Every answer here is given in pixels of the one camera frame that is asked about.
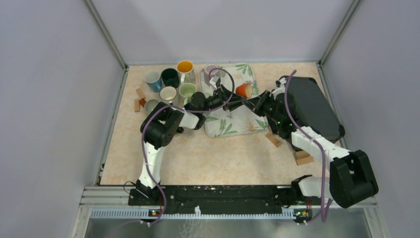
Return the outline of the small orange cup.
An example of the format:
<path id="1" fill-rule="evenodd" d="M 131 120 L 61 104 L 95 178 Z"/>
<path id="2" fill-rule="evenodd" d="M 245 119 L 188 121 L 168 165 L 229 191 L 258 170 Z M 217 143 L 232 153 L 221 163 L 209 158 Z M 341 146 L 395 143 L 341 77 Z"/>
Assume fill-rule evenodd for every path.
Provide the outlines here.
<path id="1" fill-rule="evenodd" d="M 253 93 L 252 85 L 250 83 L 243 83 L 235 89 L 235 93 L 244 97 L 245 99 L 249 99 Z"/>

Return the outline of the lilac mug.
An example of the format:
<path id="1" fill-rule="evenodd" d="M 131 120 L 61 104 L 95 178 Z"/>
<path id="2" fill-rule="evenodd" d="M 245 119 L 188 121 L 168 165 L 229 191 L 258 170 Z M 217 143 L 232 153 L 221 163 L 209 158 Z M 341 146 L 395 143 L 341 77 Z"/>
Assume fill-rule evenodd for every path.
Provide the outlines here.
<path id="1" fill-rule="evenodd" d="M 208 64 L 204 68 L 205 84 L 210 86 L 210 80 L 219 75 L 219 66 L 216 64 Z"/>

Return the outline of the light green mug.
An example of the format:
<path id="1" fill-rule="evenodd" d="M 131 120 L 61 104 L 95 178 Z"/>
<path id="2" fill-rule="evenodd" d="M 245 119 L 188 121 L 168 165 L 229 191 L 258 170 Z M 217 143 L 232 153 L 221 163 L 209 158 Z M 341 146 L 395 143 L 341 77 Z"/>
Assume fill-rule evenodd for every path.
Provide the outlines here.
<path id="1" fill-rule="evenodd" d="M 179 94 L 183 105 L 191 102 L 191 98 L 196 93 L 197 87 L 193 83 L 184 83 L 179 87 Z"/>

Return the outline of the white ribbed mug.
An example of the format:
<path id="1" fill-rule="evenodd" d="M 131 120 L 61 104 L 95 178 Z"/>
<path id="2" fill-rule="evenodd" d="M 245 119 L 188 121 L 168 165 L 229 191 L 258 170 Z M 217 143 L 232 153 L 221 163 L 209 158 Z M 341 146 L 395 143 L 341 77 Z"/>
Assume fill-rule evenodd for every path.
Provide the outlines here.
<path id="1" fill-rule="evenodd" d="M 159 92 L 160 100 L 168 105 L 180 106 L 178 90 L 172 86 L 165 86 Z"/>

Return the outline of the dark green mug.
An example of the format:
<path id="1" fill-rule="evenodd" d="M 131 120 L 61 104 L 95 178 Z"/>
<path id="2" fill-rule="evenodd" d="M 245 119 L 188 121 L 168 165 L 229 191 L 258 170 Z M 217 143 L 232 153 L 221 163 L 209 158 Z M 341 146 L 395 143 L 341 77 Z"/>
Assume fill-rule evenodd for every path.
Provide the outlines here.
<path id="1" fill-rule="evenodd" d="M 178 88 L 180 85 L 178 72 L 174 68 L 164 69 L 161 72 L 161 78 L 165 86 Z"/>

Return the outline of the grey striped mug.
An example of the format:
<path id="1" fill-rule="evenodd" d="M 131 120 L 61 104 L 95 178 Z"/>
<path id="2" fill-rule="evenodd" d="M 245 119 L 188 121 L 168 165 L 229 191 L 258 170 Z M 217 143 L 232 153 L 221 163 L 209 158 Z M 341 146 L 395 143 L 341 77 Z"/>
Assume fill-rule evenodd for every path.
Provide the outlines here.
<path id="1" fill-rule="evenodd" d="M 146 111 L 146 114 L 149 115 L 159 103 L 160 103 L 160 101 L 157 100 L 157 99 L 150 99 L 150 100 L 146 101 L 146 103 L 144 105 L 144 109 Z"/>

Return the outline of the light blue dotted mug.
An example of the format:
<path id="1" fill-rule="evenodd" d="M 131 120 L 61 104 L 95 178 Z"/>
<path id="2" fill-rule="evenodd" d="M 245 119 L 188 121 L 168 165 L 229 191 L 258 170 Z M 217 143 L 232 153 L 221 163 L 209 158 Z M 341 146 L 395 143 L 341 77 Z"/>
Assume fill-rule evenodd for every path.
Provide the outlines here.
<path id="1" fill-rule="evenodd" d="M 152 91 L 158 93 L 162 90 L 162 79 L 160 73 L 156 70 L 151 70 L 146 73 L 145 81 Z"/>

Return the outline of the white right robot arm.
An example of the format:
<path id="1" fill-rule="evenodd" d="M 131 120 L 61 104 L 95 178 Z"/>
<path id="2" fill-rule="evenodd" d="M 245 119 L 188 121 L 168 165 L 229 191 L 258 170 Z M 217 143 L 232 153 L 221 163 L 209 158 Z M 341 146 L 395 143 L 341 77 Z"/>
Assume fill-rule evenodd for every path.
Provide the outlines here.
<path id="1" fill-rule="evenodd" d="M 368 155 L 362 150 L 339 147 L 312 127 L 300 126 L 292 114 L 293 102 L 289 94 L 281 93 L 274 99 L 267 91 L 244 101 L 250 111 L 272 121 L 271 126 L 280 137 L 323 166 L 321 177 L 302 176 L 292 182 L 292 201 L 304 204 L 310 197 L 328 198 L 342 208 L 349 208 L 378 194 L 379 187 Z"/>

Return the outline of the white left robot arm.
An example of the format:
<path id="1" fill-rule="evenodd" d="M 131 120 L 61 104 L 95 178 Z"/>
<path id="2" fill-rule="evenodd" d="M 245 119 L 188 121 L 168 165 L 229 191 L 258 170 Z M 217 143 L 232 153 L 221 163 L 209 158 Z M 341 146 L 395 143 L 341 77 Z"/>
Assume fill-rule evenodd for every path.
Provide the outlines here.
<path id="1" fill-rule="evenodd" d="M 185 128 L 199 130 L 206 121 L 205 113 L 218 109 L 232 111 L 242 106 L 245 100 L 245 96 L 221 85 L 208 97 L 202 92 L 193 93 L 191 102 L 183 108 L 159 102 L 140 127 L 144 149 L 143 168 L 136 181 L 140 199 L 147 205 L 158 201 L 159 192 L 155 187 L 160 183 L 163 152 L 175 134 L 183 133 Z"/>

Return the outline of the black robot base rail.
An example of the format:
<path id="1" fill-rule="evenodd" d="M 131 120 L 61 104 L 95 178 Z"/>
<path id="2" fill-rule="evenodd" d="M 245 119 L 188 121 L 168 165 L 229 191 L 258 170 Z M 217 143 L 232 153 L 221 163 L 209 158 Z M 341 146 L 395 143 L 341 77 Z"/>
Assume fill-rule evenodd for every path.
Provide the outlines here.
<path id="1" fill-rule="evenodd" d="M 131 189 L 130 206 L 152 206 L 165 215 L 191 214 L 198 207 L 204 215 L 280 214 L 294 205 L 319 205 L 317 197 L 304 197 L 291 185 L 164 185 L 147 195 Z"/>

